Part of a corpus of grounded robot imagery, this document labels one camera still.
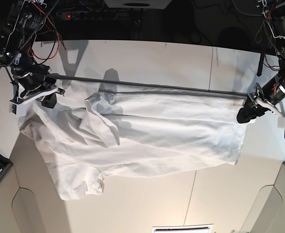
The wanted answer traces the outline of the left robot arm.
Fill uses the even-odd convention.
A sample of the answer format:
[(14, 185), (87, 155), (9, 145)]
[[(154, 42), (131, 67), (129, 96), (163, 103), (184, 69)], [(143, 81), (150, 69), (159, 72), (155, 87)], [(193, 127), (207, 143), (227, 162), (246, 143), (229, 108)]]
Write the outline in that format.
[(254, 85), (244, 106), (239, 110), (238, 123), (248, 123), (272, 111), (278, 117), (278, 128), (285, 129), (285, 0), (260, 0), (258, 8), (262, 11), (263, 30), (268, 42), (275, 49), (279, 67), (276, 75), (264, 86)]

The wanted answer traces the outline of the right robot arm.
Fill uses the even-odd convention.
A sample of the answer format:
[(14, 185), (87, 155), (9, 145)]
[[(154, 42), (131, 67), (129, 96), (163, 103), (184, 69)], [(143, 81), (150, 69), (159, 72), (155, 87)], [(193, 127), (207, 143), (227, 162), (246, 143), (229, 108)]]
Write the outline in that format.
[[(0, 30), (0, 69), (4, 68), (11, 80), (14, 96), (10, 100), (11, 112), (17, 117), (27, 114), (30, 104), (37, 100), (42, 106), (54, 108), (57, 95), (64, 90), (57, 87), (50, 77), (45, 63), (54, 58), (63, 45), (52, 11), (58, 1), (16, 0), (12, 3)], [(53, 45), (46, 58), (40, 58), (33, 50), (39, 34), (54, 35)]]

